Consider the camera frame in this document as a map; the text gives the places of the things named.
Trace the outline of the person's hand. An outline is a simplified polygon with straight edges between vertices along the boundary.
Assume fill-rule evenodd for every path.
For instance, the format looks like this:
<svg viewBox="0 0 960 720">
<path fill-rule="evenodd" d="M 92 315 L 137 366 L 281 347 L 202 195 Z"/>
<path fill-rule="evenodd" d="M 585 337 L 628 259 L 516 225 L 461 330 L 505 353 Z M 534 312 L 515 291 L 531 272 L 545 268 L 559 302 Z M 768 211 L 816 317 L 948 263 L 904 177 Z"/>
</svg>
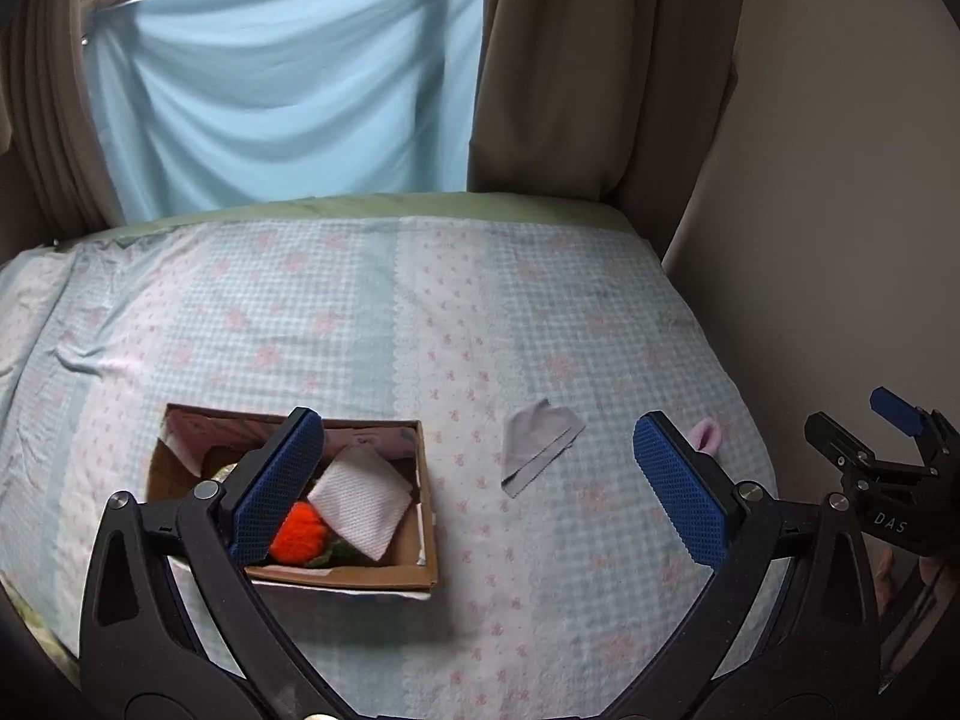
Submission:
<svg viewBox="0 0 960 720">
<path fill-rule="evenodd" d="M 878 614 L 884 614 L 890 601 L 898 592 L 900 583 L 893 578 L 893 569 L 896 566 L 896 555 L 890 546 L 880 551 L 877 566 L 874 571 L 875 603 Z M 919 577 L 924 587 L 930 587 L 940 571 L 944 569 L 944 561 L 939 557 L 921 557 L 918 562 Z"/>
</svg>

